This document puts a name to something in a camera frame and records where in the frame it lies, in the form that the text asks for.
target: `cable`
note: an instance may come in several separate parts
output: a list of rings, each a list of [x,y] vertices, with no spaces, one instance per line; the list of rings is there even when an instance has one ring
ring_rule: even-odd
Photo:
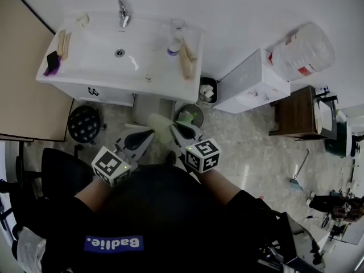
[[[304,221],[304,220],[306,220],[306,219],[310,219],[310,218],[320,218],[320,219],[323,219],[323,218],[327,218],[327,216],[326,216],[326,217],[308,216],[308,217],[305,217],[305,218],[303,218],[302,220],[300,220],[300,221],[298,221],[298,222],[301,222],[301,221]]]
[[[322,229],[323,229],[323,228],[325,228],[325,227],[326,227],[326,225],[329,223],[329,220],[330,220],[330,213],[331,213],[331,212],[329,212],[329,213],[326,215],[325,220],[322,222],[322,225],[321,225],[321,228],[322,228]]]

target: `table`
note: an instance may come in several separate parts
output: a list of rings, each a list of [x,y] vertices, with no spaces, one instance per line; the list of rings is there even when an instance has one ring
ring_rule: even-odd
[[[333,102],[325,102],[333,110],[332,130],[322,128],[321,134],[316,130],[313,102],[315,89],[312,86],[293,92],[289,97],[271,103],[275,107],[275,120],[278,130],[269,135],[284,135],[302,140],[336,139],[336,110]]]

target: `box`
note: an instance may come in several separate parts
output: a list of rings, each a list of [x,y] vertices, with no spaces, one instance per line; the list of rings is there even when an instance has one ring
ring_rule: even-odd
[[[198,173],[218,165],[221,149],[213,138],[186,147],[185,163]]]
[[[131,166],[106,147],[101,148],[91,165],[95,175],[111,187],[130,177]]]
[[[269,54],[255,51],[222,79],[214,108],[240,113],[291,95],[289,82],[274,72]]]

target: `ceramic floor tile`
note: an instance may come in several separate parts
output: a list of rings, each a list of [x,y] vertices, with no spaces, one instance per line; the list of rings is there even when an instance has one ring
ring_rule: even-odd
[[[204,123],[201,126],[201,131],[206,137],[214,138],[218,142],[224,140],[239,142],[242,140],[235,114],[216,109],[203,109],[203,113]]]
[[[90,105],[100,111],[107,129],[100,131],[94,146],[85,144],[84,150],[79,152],[80,159],[88,164],[101,146],[113,149],[113,143],[125,129],[125,123],[131,123],[132,114],[130,107]],[[308,215],[322,217],[322,213],[309,209],[305,204],[310,191],[327,195],[332,189],[345,190],[350,179],[352,160],[326,153],[323,140],[297,142],[283,136],[268,136],[275,126],[273,107],[261,106],[241,114],[214,109],[204,109],[203,113],[202,132],[206,137],[214,138],[222,149],[217,169],[241,189],[255,197],[263,196],[273,209],[286,211],[297,221]],[[40,171],[45,147],[73,154],[76,144],[68,133],[64,143],[36,140],[24,148],[25,168]],[[307,149],[310,150],[308,159],[297,177],[304,191],[299,191],[291,187],[289,180],[297,172]],[[154,140],[142,159],[143,164],[161,163],[167,150],[168,146]],[[321,225],[322,219],[313,218],[303,222],[305,225]]]

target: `chair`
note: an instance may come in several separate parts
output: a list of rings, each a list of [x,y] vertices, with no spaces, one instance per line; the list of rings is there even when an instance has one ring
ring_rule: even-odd
[[[26,226],[33,231],[34,229],[42,231],[44,227],[40,221],[37,222],[35,220],[37,219],[36,214],[39,214],[38,217],[41,219],[41,214],[51,209],[53,200],[58,201],[62,198],[76,195],[91,183],[93,175],[92,168],[76,156],[53,148],[45,148],[43,150],[41,172],[25,171],[23,160],[19,157],[16,160],[16,177],[18,182],[0,182],[0,193],[10,193],[11,202],[10,209],[5,212],[0,211],[0,220],[3,228],[6,230],[4,220],[13,212],[18,227]],[[42,179],[44,197],[36,199],[32,190],[31,180],[39,177]]]

